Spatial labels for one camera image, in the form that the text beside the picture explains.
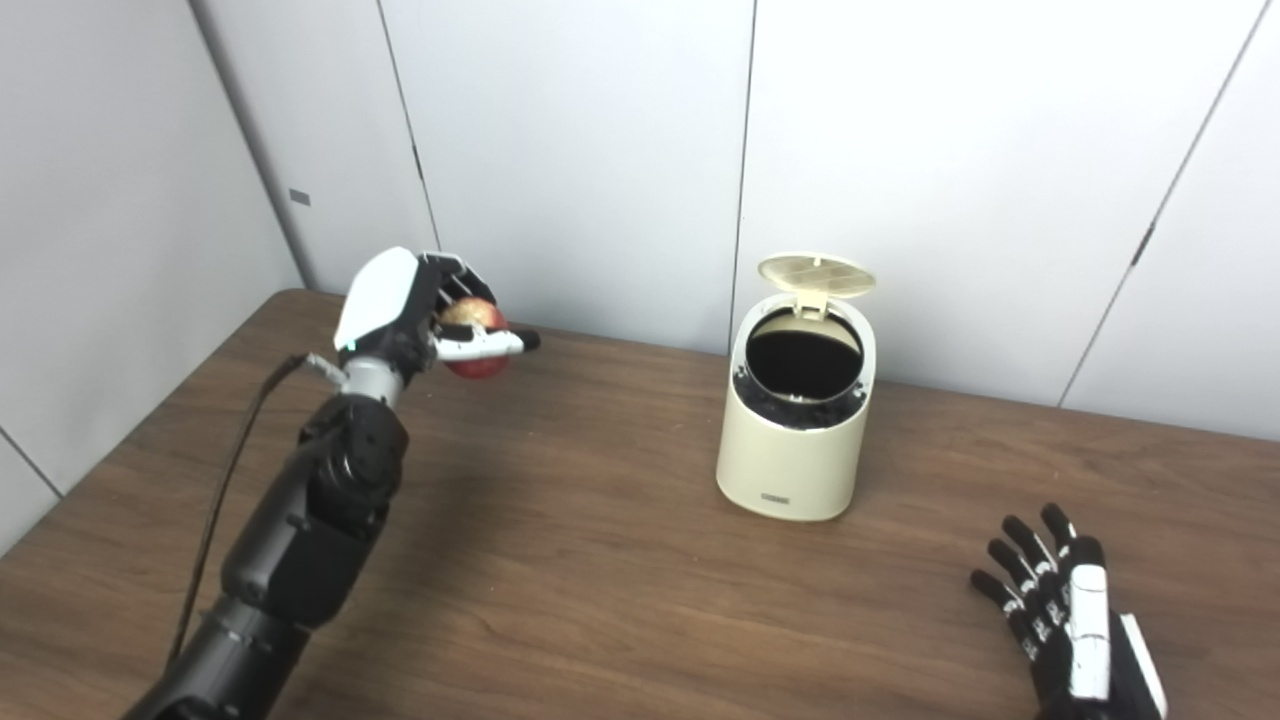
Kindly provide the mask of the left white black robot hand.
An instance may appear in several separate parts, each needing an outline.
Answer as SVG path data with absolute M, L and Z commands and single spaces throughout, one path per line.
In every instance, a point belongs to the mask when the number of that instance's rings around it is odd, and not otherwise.
M 488 378 L 539 350 L 541 337 L 511 328 L 489 284 L 461 256 L 393 247 L 356 273 L 333 345 L 337 388 L 388 404 L 436 364 Z

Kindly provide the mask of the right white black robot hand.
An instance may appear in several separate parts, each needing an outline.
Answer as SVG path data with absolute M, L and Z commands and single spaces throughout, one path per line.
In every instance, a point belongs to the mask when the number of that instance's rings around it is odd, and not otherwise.
M 972 587 L 1004 615 L 1027 659 L 1038 719 L 1166 719 L 1169 700 L 1138 619 L 1110 597 L 1105 548 L 1065 511 L 1039 511 L 1053 543 L 1015 515 L 988 556 L 1007 574 L 975 569 Z

